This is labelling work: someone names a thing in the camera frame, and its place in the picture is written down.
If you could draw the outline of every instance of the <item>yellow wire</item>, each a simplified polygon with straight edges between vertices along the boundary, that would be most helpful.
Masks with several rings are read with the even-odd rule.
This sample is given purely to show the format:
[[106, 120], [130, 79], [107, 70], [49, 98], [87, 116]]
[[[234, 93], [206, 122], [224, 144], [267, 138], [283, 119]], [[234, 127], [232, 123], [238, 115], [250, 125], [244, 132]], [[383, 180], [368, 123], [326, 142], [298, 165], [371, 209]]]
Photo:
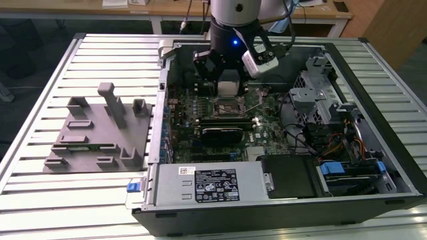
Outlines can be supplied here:
[[364, 151], [364, 149], [363, 149], [363, 143], [362, 143], [362, 141], [359, 140], [359, 139], [354, 139], [358, 143], [359, 143], [359, 151], [360, 151], [360, 155], [362, 155], [362, 159], [364, 158], [363, 156], [364, 156], [364, 153], [362, 152], [362, 151]]
[[330, 151], [323, 154], [324, 156], [328, 155], [330, 153], [334, 153], [340, 147], [343, 146], [343, 143], [338, 144]]

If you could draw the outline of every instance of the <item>blue connector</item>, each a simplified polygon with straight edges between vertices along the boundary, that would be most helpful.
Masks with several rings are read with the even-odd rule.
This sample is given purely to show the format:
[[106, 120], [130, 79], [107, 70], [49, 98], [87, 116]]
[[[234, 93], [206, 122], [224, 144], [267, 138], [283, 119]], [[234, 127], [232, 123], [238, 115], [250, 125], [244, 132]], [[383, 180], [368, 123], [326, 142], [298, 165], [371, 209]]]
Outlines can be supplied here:
[[164, 149], [160, 149], [159, 155], [160, 155], [160, 158], [164, 158], [167, 155], [167, 151]]
[[142, 191], [142, 183], [140, 182], [131, 182], [127, 185], [126, 191], [128, 193], [139, 193]]
[[384, 173], [387, 171], [384, 163], [382, 161], [378, 161], [376, 165], [378, 165], [379, 171]]
[[344, 174], [344, 168], [340, 162], [332, 161], [332, 162], [326, 162], [320, 165], [320, 170], [322, 174]]
[[239, 155], [238, 152], [231, 152], [230, 153], [230, 160], [234, 161], [238, 155]]

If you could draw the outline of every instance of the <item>metal table surface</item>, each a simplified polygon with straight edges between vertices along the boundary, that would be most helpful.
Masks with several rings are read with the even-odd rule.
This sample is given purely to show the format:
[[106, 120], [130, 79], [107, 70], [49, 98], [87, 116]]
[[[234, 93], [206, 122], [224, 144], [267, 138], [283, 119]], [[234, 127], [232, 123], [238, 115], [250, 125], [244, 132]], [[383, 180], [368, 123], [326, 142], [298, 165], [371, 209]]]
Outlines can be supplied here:
[[[143, 97], [156, 103], [160, 39], [202, 40], [199, 35], [87, 34], [73, 39], [51, 80], [0, 164], [0, 235], [21, 239], [155, 239], [126, 208], [127, 184], [146, 172], [44, 174], [68, 115], [71, 96], [97, 96], [100, 82], [112, 82], [124, 103]], [[286, 37], [272, 37], [286, 41]], [[358, 39], [307, 38], [332, 42], [378, 105], [416, 163], [427, 173], [427, 108], [368, 43]], [[351, 94], [339, 80], [347, 97]], [[427, 205], [396, 210], [360, 223], [190, 236], [180, 239], [426, 239]]]

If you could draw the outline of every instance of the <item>power supply label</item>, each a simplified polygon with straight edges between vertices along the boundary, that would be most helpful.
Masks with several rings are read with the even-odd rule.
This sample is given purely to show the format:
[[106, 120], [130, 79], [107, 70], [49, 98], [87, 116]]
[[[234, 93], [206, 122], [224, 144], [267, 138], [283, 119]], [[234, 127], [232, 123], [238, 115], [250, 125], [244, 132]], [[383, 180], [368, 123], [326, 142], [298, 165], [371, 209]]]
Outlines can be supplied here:
[[194, 182], [199, 204], [240, 200], [236, 169], [195, 171]]

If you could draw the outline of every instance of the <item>red wire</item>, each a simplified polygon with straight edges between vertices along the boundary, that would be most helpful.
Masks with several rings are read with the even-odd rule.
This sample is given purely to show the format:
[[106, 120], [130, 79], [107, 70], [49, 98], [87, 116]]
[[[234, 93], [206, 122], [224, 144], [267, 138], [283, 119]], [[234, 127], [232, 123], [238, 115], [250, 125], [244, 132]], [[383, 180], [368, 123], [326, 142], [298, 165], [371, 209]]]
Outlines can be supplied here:
[[331, 144], [332, 144], [332, 138], [335, 137], [335, 136], [338, 136], [338, 135], [343, 135], [342, 133], [334, 133], [332, 135], [331, 135], [331, 137], [328, 138], [328, 146], [327, 146], [327, 148], [330, 148], [331, 147]]

